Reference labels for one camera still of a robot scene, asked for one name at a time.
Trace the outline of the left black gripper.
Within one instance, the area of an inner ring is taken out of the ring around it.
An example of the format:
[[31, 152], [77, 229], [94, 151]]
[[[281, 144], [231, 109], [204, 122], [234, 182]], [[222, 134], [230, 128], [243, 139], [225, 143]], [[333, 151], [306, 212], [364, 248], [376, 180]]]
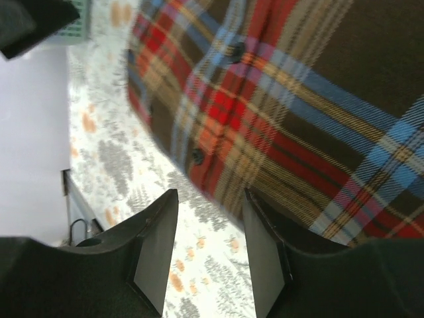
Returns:
[[16, 58], [78, 18], [70, 1], [3, 0], [1, 53], [8, 60]]

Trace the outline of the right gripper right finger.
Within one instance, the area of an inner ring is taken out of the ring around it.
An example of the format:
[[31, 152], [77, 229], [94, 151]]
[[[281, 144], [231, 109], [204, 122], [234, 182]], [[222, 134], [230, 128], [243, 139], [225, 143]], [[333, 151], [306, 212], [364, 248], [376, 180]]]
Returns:
[[257, 317], [422, 317], [423, 240], [327, 240], [246, 189], [244, 232]]

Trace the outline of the plaid long sleeve shirt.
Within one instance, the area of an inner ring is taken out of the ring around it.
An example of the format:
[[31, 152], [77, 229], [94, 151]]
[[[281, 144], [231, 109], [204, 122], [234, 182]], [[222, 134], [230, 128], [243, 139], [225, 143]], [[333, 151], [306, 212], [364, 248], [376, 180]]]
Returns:
[[344, 245], [423, 236], [422, 1], [141, 1], [128, 97], [235, 219], [253, 187]]

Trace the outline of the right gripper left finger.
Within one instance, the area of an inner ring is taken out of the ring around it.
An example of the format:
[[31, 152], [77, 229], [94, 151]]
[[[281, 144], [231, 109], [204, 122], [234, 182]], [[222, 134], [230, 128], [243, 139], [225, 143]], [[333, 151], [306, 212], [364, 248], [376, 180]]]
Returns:
[[1, 239], [2, 317], [160, 317], [176, 225], [170, 189], [76, 246]]

